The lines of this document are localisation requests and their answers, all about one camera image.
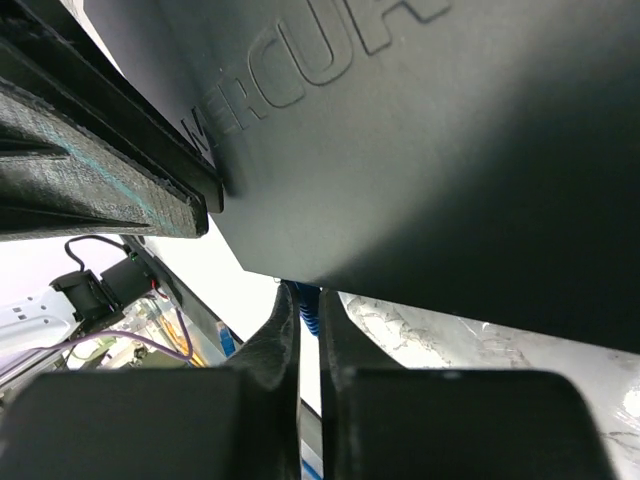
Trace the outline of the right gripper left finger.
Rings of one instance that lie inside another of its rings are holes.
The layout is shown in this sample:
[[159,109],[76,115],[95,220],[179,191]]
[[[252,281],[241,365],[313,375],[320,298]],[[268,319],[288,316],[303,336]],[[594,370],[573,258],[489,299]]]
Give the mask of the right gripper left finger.
[[296,479],[300,320],[287,283],[210,368],[44,374],[1,421],[5,479]]

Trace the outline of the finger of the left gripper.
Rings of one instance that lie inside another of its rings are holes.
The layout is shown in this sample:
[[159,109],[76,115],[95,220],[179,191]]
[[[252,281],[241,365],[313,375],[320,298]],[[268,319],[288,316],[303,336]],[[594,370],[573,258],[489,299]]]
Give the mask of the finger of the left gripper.
[[1,78],[126,154],[134,166],[224,209],[215,168],[111,64],[59,1],[1,4]]
[[138,165],[46,102],[1,85],[1,235],[198,238],[202,197]]

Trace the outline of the black network switch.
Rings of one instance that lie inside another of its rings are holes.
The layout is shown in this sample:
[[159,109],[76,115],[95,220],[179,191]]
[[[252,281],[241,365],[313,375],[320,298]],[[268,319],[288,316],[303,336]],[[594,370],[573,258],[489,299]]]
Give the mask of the black network switch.
[[88,1],[239,263],[639,349],[635,1]]

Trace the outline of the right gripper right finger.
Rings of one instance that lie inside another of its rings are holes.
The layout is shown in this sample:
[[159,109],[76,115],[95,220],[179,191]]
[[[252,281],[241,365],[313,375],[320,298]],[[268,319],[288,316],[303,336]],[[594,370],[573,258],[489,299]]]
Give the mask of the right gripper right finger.
[[539,370],[409,369],[319,301],[328,479],[612,479],[586,403]]

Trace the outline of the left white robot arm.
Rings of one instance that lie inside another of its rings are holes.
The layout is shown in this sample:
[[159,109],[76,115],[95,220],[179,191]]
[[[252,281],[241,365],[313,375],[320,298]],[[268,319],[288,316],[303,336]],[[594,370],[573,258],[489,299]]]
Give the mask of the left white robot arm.
[[[1,240],[197,238],[224,207],[214,166],[116,70],[60,1],[1,1]],[[166,271],[128,244],[1,307],[1,354],[58,350],[124,317]]]

